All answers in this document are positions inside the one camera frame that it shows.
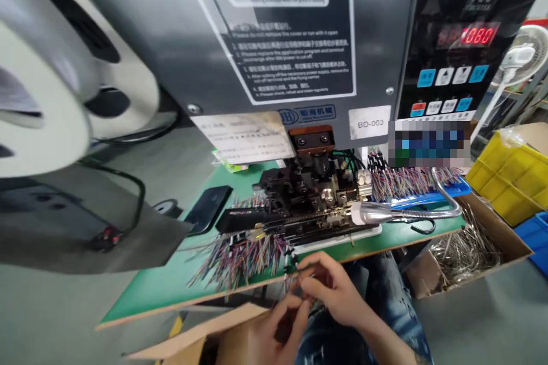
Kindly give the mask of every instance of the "red button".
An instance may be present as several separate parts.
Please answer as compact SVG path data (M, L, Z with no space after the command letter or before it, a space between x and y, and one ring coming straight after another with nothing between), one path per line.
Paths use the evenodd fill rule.
M411 110L424 110L426 108L426 103L415 103L413 104L413 107L411 107Z

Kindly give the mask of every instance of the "black phone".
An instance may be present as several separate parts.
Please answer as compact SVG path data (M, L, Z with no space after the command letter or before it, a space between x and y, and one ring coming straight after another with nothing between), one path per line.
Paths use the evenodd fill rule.
M205 190L194 207L190 210L184 222L192 224L189 236L208 232L224 208L232 187L223 185Z

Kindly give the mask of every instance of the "jeans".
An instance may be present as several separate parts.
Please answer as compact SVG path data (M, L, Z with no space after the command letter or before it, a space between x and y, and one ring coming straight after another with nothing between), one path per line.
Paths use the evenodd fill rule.
M367 304L411 348L432 363L430 347L411 305L392 252L384 252L344 265L356 289ZM296 364L377 364L363 337L354 329L338 324L322 307L312 312Z

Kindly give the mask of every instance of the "flexible metal arm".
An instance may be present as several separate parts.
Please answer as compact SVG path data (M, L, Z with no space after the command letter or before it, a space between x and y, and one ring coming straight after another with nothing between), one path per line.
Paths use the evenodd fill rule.
M402 220L405 218L423 218L429 220L438 220L441 218L454 218L462 214L462 208L445 190L441 184L436 167L430 168L430 175L438 191L452 206L449 210L437 211L413 211L392 209L390 205L379 204L378 202L358 202L352 205L350 212L352 222L356 225L363 224L381 224L383 222Z

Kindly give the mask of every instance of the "digital display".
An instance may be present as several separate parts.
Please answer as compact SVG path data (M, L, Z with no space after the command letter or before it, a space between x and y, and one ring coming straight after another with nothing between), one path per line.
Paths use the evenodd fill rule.
M499 25L498 22L443 25L436 48L489 47L497 35Z

